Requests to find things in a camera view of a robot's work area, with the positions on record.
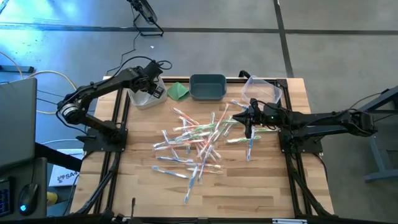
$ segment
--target gray floor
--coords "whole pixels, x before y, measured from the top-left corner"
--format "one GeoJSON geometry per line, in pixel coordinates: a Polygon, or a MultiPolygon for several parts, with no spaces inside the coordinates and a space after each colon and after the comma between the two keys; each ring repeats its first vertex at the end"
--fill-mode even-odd
{"type": "MultiPolygon", "coordinates": [[[[131,11],[123,0],[23,2],[10,0],[0,22],[131,27],[131,11]]],[[[164,27],[277,28],[271,0],[149,2],[164,27]]],[[[398,29],[397,1],[280,0],[280,6],[286,29],[398,29]]],[[[121,54],[132,49],[135,35],[135,32],[0,30],[0,50],[20,65],[63,72],[77,85],[86,85],[101,79],[108,69],[119,64],[121,54]]],[[[288,35],[287,44],[294,76],[304,78],[313,112],[342,110],[362,97],[398,84],[397,35],[288,35]]],[[[136,49],[126,57],[146,55],[173,62],[173,69],[164,75],[222,73],[235,77],[240,70],[247,70],[259,77],[286,77],[279,34],[174,32],[166,33],[163,38],[139,37],[136,49]]],[[[1,57],[0,64],[4,63],[9,64],[1,57]]],[[[129,65],[145,65],[145,61],[129,65]]],[[[0,74],[0,81],[13,79],[18,76],[0,74]]],[[[72,91],[58,76],[43,75],[38,79],[40,90],[61,95],[72,91]]],[[[59,100],[41,93],[39,97],[59,100]]],[[[54,105],[43,102],[38,103],[38,108],[55,109],[54,105]]],[[[379,123],[381,147],[396,150],[398,142],[392,136],[397,127],[395,121],[397,118],[391,117],[379,123]]],[[[63,127],[54,116],[37,115],[37,142],[70,139],[78,134],[63,127]]],[[[51,146],[81,146],[72,143],[51,146]]],[[[398,181],[363,182],[364,175],[377,171],[368,140],[339,135],[326,137],[322,143],[336,214],[397,222],[398,181]]],[[[397,154],[391,153],[395,162],[397,154]]],[[[57,205],[49,210],[49,215],[57,215],[64,208],[65,204],[57,205]]]]}

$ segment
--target wooden table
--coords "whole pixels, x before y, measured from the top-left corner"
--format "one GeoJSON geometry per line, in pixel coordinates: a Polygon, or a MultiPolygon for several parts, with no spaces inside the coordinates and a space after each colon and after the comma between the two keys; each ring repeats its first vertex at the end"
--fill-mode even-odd
{"type": "MultiPolygon", "coordinates": [[[[287,81],[293,110],[310,113],[303,79],[288,78],[287,81]]],[[[121,157],[113,211],[129,215],[131,199],[135,197],[135,217],[294,217],[286,162],[280,152],[276,133],[260,134],[261,139],[254,141],[250,162],[246,162],[246,143],[225,144],[225,138],[221,136],[217,149],[223,157],[221,164],[224,174],[205,174],[202,185],[195,183],[186,205],[183,200],[188,180],[151,169],[151,166],[157,165],[191,175],[184,165],[157,160],[152,151],[154,143],[164,140],[161,130],[167,130],[171,138],[181,134],[172,131],[173,127],[182,125],[181,120],[171,110],[173,107],[199,123],[207,124],[212,111],[216,113],[217,121],[228,102],[232,99],[240,100],[242,87],[243,84],[229,83],[226,96],[219,102],[198,102],[189,97],[183,102],[168,98],[166,102],[142,111],[130,106],[127,119],[129,137],[121,157]]],[[[95,111],[97,118],[111,119],[115,97],[116,92],[113,92],[98,99],[95,111]]],[[[230,105],[226,115],[239,112],[240,107],[230,105]]],[[[243,125],[236,125],[228,139],[244,137],[243,130],[243,125]]],[[[185,148],[177,148],[177,153],[181,157],[194,158],[196,155],[195,151],[186,155],[185,148]]],[[[103,152],[95,152],[83,161],[71,211],[81,208],[98,185],[103,156],[103,152]]],[[[156,156],[171,154],[169,151],[160,151],[156,152],[156,156]]],[[[309,189],[325,209],[333,213],[321,162],[311,154],[303,154],[302,157],[309,189]]],[[[304,211],[301,190],[297,192],[304,211]]],[[[105,189],[101,211],[106,205],[107,193],[108,187],[105,189]]]]}

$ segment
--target computer mouse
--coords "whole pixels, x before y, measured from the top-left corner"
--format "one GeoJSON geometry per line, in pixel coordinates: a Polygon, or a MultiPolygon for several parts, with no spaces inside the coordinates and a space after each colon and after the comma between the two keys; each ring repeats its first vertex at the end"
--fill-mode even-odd
{"type": "Polygon", "coordinates": [[[27,184],[19,192],[18,207],[21,215],[30,215],[36,210],[37,188],[37,184],[27,184]]]}

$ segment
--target teal container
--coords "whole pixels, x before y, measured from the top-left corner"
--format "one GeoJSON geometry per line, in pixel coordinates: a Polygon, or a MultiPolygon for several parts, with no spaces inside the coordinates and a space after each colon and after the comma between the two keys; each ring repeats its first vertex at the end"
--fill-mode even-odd
{"type": "Polygon", "coordinates": [[[219,101],[226,94],[226,78],[221,74],[194,74],[189,79],[189,92],[194,100],[219,101]]]}

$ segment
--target white cable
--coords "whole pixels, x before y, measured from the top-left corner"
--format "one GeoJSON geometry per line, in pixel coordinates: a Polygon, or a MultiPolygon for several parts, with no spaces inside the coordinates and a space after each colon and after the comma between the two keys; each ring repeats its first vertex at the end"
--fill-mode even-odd
{"type": "MultiPolygon", "coordinates": [[[[4,55],[6,58],[8,58],[17,67],[19,75],[21,76],[21,80],[23,80],[24,76],[23,76],[21,68],[19,68],[18,64],[12,58],[8,57],[5,53],[0,52],[0,54],[4,55]]],[[[29,75],[26,78],[32,78],[32,77],[34,77],[34,76],[36,76],[38,74],[43,74],[43,73],[54,73],[54,74],[62,76],[63,78],[66,78],[68,80],[68,82],[71,84],[71,86],[73,87],[73,89],[76,90],[75,84],[66,75],[64,75],[64,74],[62,74],[60,72],[56,72],[56,71],[51,71],[51,70],[39,71],[39,72],[35,72],[35,73],[29,75]]],[[[46,112],[46,111],[39,111],[39,110],[37,110],[36,112],[42,113],[42,114],[55,114],[56,113],[56,112],[46,112]]]]}
{"type": "Polygon", "coordinates": [[[65,142],[65,141],[79,141],[79,140],[77,140],[77,139],[59,139],[59,140],[48,141],[48,142],[42,143],[42,145],[46,145],[46,144],[50,144],[50,143],[54,143],[54,142],[65,142]]]}

